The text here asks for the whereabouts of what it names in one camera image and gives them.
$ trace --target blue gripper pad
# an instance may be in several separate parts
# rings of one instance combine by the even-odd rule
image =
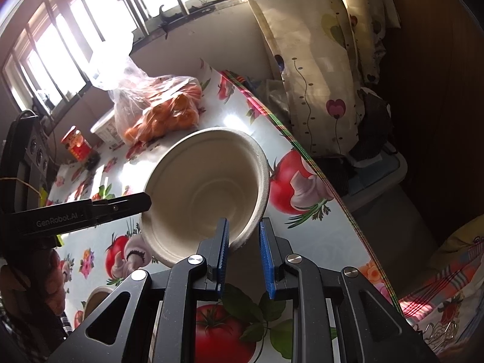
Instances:
[[[264,271],[264,279],[266,281],[266,290],[269,293],[269,298],[275,297],[275,277],[274,277],[274,262],[270,254],[269,241],[267,240],[266,229],[264,222],[259,224],[259,244],[260,256],[262,259],[262,270]]]
[[[224,292],[225,287],[225,274],[227,269],[227,258],[228,258],[228,221],[225,223],[224,226],[224,234],[222,236],[222,247],[220,249],[220,256],[218,260],[217,266],[217,275],[218,275],[218,295],[221,298]]]

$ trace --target plaid sleeve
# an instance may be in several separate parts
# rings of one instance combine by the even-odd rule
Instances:
[[[0,297],[0,320],[3,322],[8,333],[12,336],[13,340],[17,343],[20,350],[25,354],[27,359],[32,363],[44,363],[47,360],[47,356],[43,356],[39,347],[35,344],[32,334],[27,327],[23,326],[17,319],[10,318],[3,307],[3,302]],[[62,321],[62,327],[66,332],[66,336],[72,333],[72,327],[67,319],[65,312],[60,316]]]

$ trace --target white plastic container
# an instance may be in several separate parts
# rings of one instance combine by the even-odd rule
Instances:
[[[97,123],[93,125],[91,132],[95,133],[110,148],[116,148],[124,143],[116,131],[114,108],[102,116]]]

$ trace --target curtain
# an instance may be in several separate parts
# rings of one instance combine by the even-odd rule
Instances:
[[[346,155],[365,113],[356,92],[365,77],[378,81],[384,31],[371,28],[385,27],[385,0],[248,1],[281,71],[294,135],[313,157]]]

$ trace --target bowl rim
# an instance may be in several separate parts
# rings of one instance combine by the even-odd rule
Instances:
[[[186,142],[192,141],[193,138],[196,139],[200,135],[210,134],[213,132],[225,132],[225,133],[230,133],[232,135],[237,136],[239,140],[243,141],[245,145],[253,151],[253,159],[255,160],[254,164],[257,166],[256,173],[257,173],[258,190],[257,190],[256,204],[254,206],[254,210],[245,228],[229,245],[229,252],[234,252],[235,250],[244,246],[245,243],[250,238],[250,236],[252,235],[252,233],[256,230],[259,222],[262,219],[262,216],[264,215],[264,212],[267,208],[267,203],[269,201],[269,187],[270,187],[269,162],[267,161],[266,155],[262,150],[262,147],[260,146],[260,144],[258,144],[258,142],[253,137],[251,137],[250,135],[248,135],[247,133],[239,129],[233,129],[228,127],[212,127],[212,128],[201,129],[200,131],[197,131],[197,132],[193,132],[192,134],[187,135],[185,138],[179,140],[177,143],[175,143],[166,151],[166,153],[159,160],[154,170],[150,173],[143,190],[144,192],[149,194],[147,190],[150,188],[149,187],[150,185],[154,184],[154,180],[152,181],[152,178],[155,175],[159,175],[156,173],[156,171],[164,168],[163,161],[164,160],[170,161],[170,158],[174,159],[179,154],[174,152],[176,148],[178,148],[179,150],[183,150],[181,145],[183,145],[184,143],[186,144]],[[146,230],[146,224],[147,224],[147,219],[146,219],[147,213],[148,212],[142,213],[140,217],[141,235],[143,236],[143,239],[145,240],[146,244],[152,249],[153,255],[156,257],[156,259],[158,259],[161,263],[171,268],[175,265],[175,263],[177,263],[179,260],[183,260],[184,258],[174,261],[173,259],[174,255],[171,254],[169,255],[170,257],[168,257],[166,255],[168,251],[161,250],[160,244],[158,243],[157,239],[154,237],[154,233],[152,231],[148,233],[144,232]]]

